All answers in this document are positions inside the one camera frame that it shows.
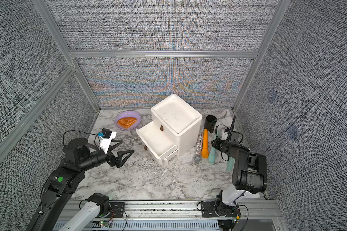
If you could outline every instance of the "cable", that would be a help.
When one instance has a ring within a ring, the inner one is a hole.
[[[127,214],[126,214],[125,210],[124,210],[124,213],[125,213],[125,215],[126,215],[126,224],[125,224],[125,227],[124,227],[121,231],[124,231],[125,228],[126,228],[126,225],[127,225]]]
[[[43,184],[43,186],[41,187],[41,190],[40,190],[40,206],[41,206],[41,210],[40,210],[40,211],[41,211],[41,213],[43,213],[43,200],[42,200],[43,189],[44,189],[44,186],[45,186],[47,180],[48,180],[48,179],[45,180],[45,182],[44,182],[44,184]]]
[[[111,219],[109,219],[109,221],[108,221],[108,223],[112,220],[112,222],[109,224],[109,225],[111,225],[112,223],[113,223],[113,218],[114,218],[114,212],[113,212],[113,210],[111,210],[111,212],[112,212],[112,217],[111,217]]]
[[[97,137],[98,137],[99,145],[100,145],[100,138],[99,138],[99,136],[95,136],[95,138],[94,138],[94,144],[95,144],[95,146],[98,146],[97,143],[95,142],[95,140],[97,139]]]
[[[81,209],[81,203],[83,202],[83,201],[86,201],[87,199],[83,199],[82,201],[80,201],[80,203],[79,203],[79,208]]]
[[[223,124],[219,124],[219,125],[216,126],[216,131],[215,131],[216,138],[219,139],[220,141],[223,141],[223,140],[221,140],[221,139],[218,137],[218,135],[217,135],[217,127],[218,127],[218,126],[221,126],[221,125],[222,125],[222,126],[225,126],[227,129],[230,129],[230,128],[228,128],[226,125],[223,125]]]
[[[226,162],[227,162],[227,161],[229,161],[229,160],[230,160],[230,156],[227,156],[227,160],[225,160],[225,159],[223,158],[223,155],[222,155],[222,154],[223,154],[223,152],[221,152],[221,158],[222,158],[224,161],[226,161]]]
[[[197,204],[197,210],[201,211],[200,209],[198,209],[198,205],[199,205],[200,203],[202,203],[202,202],[208,202],[208,201],[206,201],[206,200],[204,200],[204,201],[199,201],[198,204]]]
[[[65,133],[63,133],[63,146],[65,146],[65,144],[64,144],[64,135],[65,135],[67,132],[80,132],[80,133],[83,133],[83,134],[89,134],[89,135],[97,136],[96,134],[93,134],[93,133],[81,132],[81,131],[77,131],[77,130],[68,130],[68,131],[66,131]]]
[[[242,230],[245,228],[245,226],[247,225],[247,222],[248,222],[248,218],[249,218],[249,210],[248,210],[248,207],[245,206],[245,208],[247,208],[247,213],[248,213],[248,214],[247,214],[247,221],[245,222],[244,226],[241,228],[240,231],[242,231]]]

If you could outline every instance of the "white marble surface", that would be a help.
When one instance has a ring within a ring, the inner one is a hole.
[[[197,109],[202,115],[201,131],[204,118],[214,115],[224,119],[216,125],[231,125],[228,109]],[[102,128],[117,131],[116,139],[124,142],[113,153],[120,150],[133,149],[134,154],[121,168],[111,168],[107,163],[90,169],[85,173],[85,179],[79,184],[71,200],[87,199],[98,192],[107,195],[110,200],[167,200],[167,199],[195,199],[214,198],[220,190],[231,184],[232,172],[226,171],[226,162],[217,156],[215,164],[209,164],[207,159],[195,164],[193,161],[195,147],[184,155],[175,156],[168,166],[158,164],[149,152],[145,151],[135,130],[122,131],[115,125],[115,118],[126,110],[101,110],[95,122],[93,133]],[[142,122],[138,128],[152,121],[150,109],[136,110],[141,114]],[[208,134],[209,150],[213,134]],[[94,143],[94,136],[90,136],[90,143]]]

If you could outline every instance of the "black mug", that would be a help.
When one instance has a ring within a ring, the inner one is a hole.
[[[214,127],[216,126],[217,118],[213,115],[208,115],[204,121],[204,128],[208,130],[209,133],[213,133]]]

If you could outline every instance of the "textured wall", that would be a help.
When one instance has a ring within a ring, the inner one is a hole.
[[[0,1],[0,143],[67,67],[30,0]]]
[[[238,114],[290,230],[347,230],[347,1],[291,2]]]
[[[62,134],[88,131],[95,111],[76,78],[71,76],[42,114],[0,164],[0,231],[10,218],[25,230],[40,203],[40,189],[64,157]],[[66,142],[84,134],[66,135]]]
[[[232,107],[250,58],[77,58],[102,108],[152,107],[176,93],[193,107]]]
[[[70,49],[258,50],[278,0],[46,0]]]

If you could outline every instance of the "aluminum frame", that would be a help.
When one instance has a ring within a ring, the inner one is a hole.
[[[234,102],[234,106],[233,106],[233,110],[236,111],[240,104],[241,101],[243,100],[245,93],[247,92],[250,83],[252,82],[255,73],[258,70],[259,65],[262,62],[262,59],[268,49],[268,45],[271,43],[273,35],[276,32],[277,27],[280,24],[280,21],[282,19],[282,17],[284,16],[284,13],[287,9],[287,7],[289,6],[291,0],[280,0],[279,4],[277,5],[277,8],[273,14],[273,17],[271,19],[271,22],[268,25],[268,28],[266,30],[266,33],[263,37],[262,43],[259,47],[259,55],[258,57],[255,59],[255,61],[252,63],[250,70],[248,72],[248,75],[246,76],[243,84],[240,87],[240,90],[236,96],[236,100]]]
[[[196,206],[200,201],[214,201],[214,199],[203,200],[118,200],[110,202],[125,202],[125,211],[129,220],[188,220],[188,219],[214,219],[228,220],[231,218],[202,217],[201,211]],[[68,201],[60,213],[59,220],[71,219],[79,211],[80,201]],[[244,199],[239,203],[246,205],[249,209],[249,219],[283,219],[278,207],[277,200]],[[244,206],[240,207],[242,214],[247,214]]]
[[[31,127],[32,123],[43,112],[48,103],[62,88],[69,77],[75,72],[73,67],[68,67],[67,70],[56,80],[42,98],[33,106],[27,115],[18,123],[13,131],[0,143],[0,163],[10,153],[16,143]]]
[[[257,58],[257,51],[122,51],[122,50],[72,50],[74,57],[116,57],[116,58],[148,58],[148,57],[203,57],[203,58]]]
[[[36,7],[41,18],[43,19],[46,27],[48,28],[49,32],[51,33],[52,37],[54,38],[56,44],[58,45],[65,60],[68,63],[68,65],[70,67],[74,67],[76,69],[77,81],[79,82],[81,88],[83,89],[86,97],[88,98],[88,100],[89,100],[90,104],[92,105],[92,107],[94,108],[95,112],[99,113],[100,105],[98,103],[98,100],[95,97],[93,91],[91,90],[89,84],[87,83],[85,76],[82,74],[77,62],[71,58],[71,56],[69,54],[69,47],[68,47],[65,39],[63,38],[56,22],[54,21],[54,18],[51,15],[46,3],[44,2],[44,0],[32,0],[32,3]]]

